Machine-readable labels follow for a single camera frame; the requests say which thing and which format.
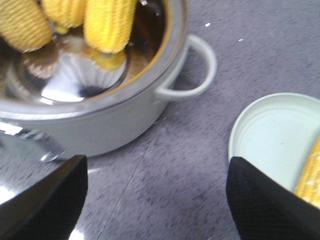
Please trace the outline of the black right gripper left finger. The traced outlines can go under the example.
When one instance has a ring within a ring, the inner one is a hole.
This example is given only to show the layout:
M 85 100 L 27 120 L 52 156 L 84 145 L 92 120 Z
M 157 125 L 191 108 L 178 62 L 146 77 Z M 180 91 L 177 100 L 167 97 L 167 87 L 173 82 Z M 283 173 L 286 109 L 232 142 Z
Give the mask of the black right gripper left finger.
M 88 164 L 75 155 L 42 180 L 0 205 L 2 240 L 67 240 L 88 192 Z

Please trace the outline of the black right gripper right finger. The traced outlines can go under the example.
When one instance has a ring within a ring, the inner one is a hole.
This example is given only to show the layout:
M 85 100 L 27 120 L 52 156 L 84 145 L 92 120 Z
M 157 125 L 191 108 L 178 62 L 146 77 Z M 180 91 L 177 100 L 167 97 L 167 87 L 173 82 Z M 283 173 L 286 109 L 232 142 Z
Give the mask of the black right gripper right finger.
M 226 197 L 242 240 L 318 240 L 320 211 L 242 157 L 229 163 Z

